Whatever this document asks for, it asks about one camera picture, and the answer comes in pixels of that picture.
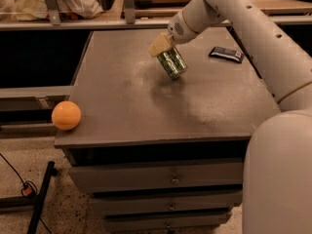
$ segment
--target desk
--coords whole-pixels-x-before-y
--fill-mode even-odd
[[[70,96],[81,123],[55,140],[107,231],[225,223],[242,202],[247,143],[280,113],[246,58],[208,57],[238,50],[225,28],[178,46],[189,70],[177,81],[147,53],[164,30],[94,32]]]

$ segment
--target gray tabletop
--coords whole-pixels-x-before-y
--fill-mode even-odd
[[[209,58],[213,46],[240,50],[225,28],[177,46],[189,69],[173,81],[148,47],[166,29],[96,31],[69,100],[79,126],[58,131],[59,148],[247,139],[278,105],[245,58]]]

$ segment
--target orange ball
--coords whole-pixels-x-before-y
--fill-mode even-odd
[[[52,112],[53,124],[61,130],[71,130],[78,126],[81,111],[72,101],[60,102]]]

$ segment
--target small black object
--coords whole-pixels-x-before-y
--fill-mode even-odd
[[[228,59],[234,62],[242,63],[245,57],[244,53],[239,51],[229,50],[222,47],[214,47],[209,53],[210,57],[219,59]]]

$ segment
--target black stand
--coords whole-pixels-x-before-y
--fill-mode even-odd
[[[36,196],[32,198],[26,197],[12,197],[0,199],[0,210],[2,209],[11,209],[11,208],[19,208],[26,206],[33,206],[32,218],[28,227],[27,234],[35,234],[37,230],[37,225],[40,220],[40,215],[43,209],[43,204],[45,202],[45,198],[47,195],[49,183],[51,176],[56,176],[58,171],[54,168],[55,162],[50,161],[43,178],[40,192]]]

